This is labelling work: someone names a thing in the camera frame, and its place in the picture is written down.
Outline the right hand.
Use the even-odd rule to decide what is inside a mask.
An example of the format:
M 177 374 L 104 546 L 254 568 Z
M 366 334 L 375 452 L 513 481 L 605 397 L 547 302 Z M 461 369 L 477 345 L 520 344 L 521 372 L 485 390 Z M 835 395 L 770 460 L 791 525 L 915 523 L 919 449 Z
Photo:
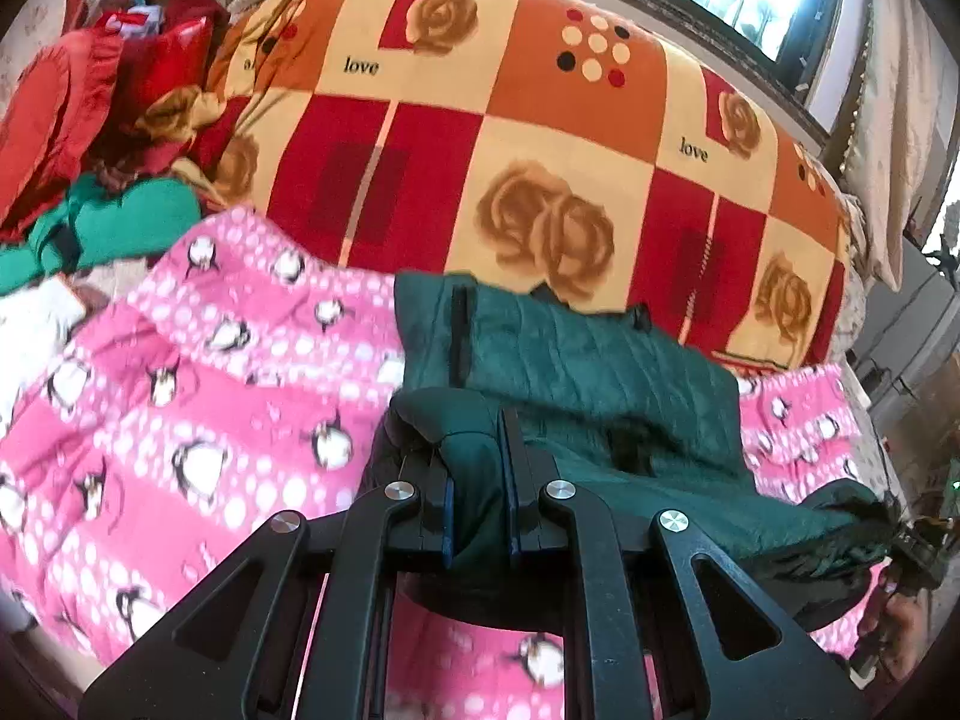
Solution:
M 864 655 L 861 667 L 851 665 L 860 687 L 900 684 L 907 681 L 926 653 L 928 618 L 916 596 L 900 590 L 901 571 L 890 562 L 878 573 L 857 626 L 855 656 Z

